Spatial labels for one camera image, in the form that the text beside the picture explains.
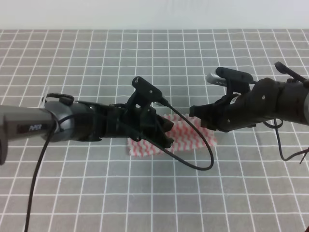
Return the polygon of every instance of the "grid mat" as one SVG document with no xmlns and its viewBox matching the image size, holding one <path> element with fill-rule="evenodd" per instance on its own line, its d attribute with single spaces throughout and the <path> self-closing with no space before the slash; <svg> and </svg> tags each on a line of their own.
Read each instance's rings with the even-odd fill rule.
<svg viewBox="0 0 309 232">
<path fill-rule="evenodd" d="M 223 87 L 205 82 L 218 66 L 255 80 L 308 78 L 309 30 L 0 30 L 0 101 L 37 107 L 50 92 L 126 102 L 140 75 L 182 113 L 212 103 Z M 159 114 L 170 113 L 156 107 Z M 309 146 L 308 127 L 280 128 L 285 156 Z M 39 172 L 32 232 L 302 232 L 309 225 L 309 166 L 280 160 L 264 125 L 216 132 L 215 165 L 189 169 L 167 155 L 128 156 L 125 139 L 51 144 Z M 41 139 L 10 143 L 0 167 L 0 231 L 21 232 Z M 178 153 L 207 166 L 208 152 Z"/>
</svg>

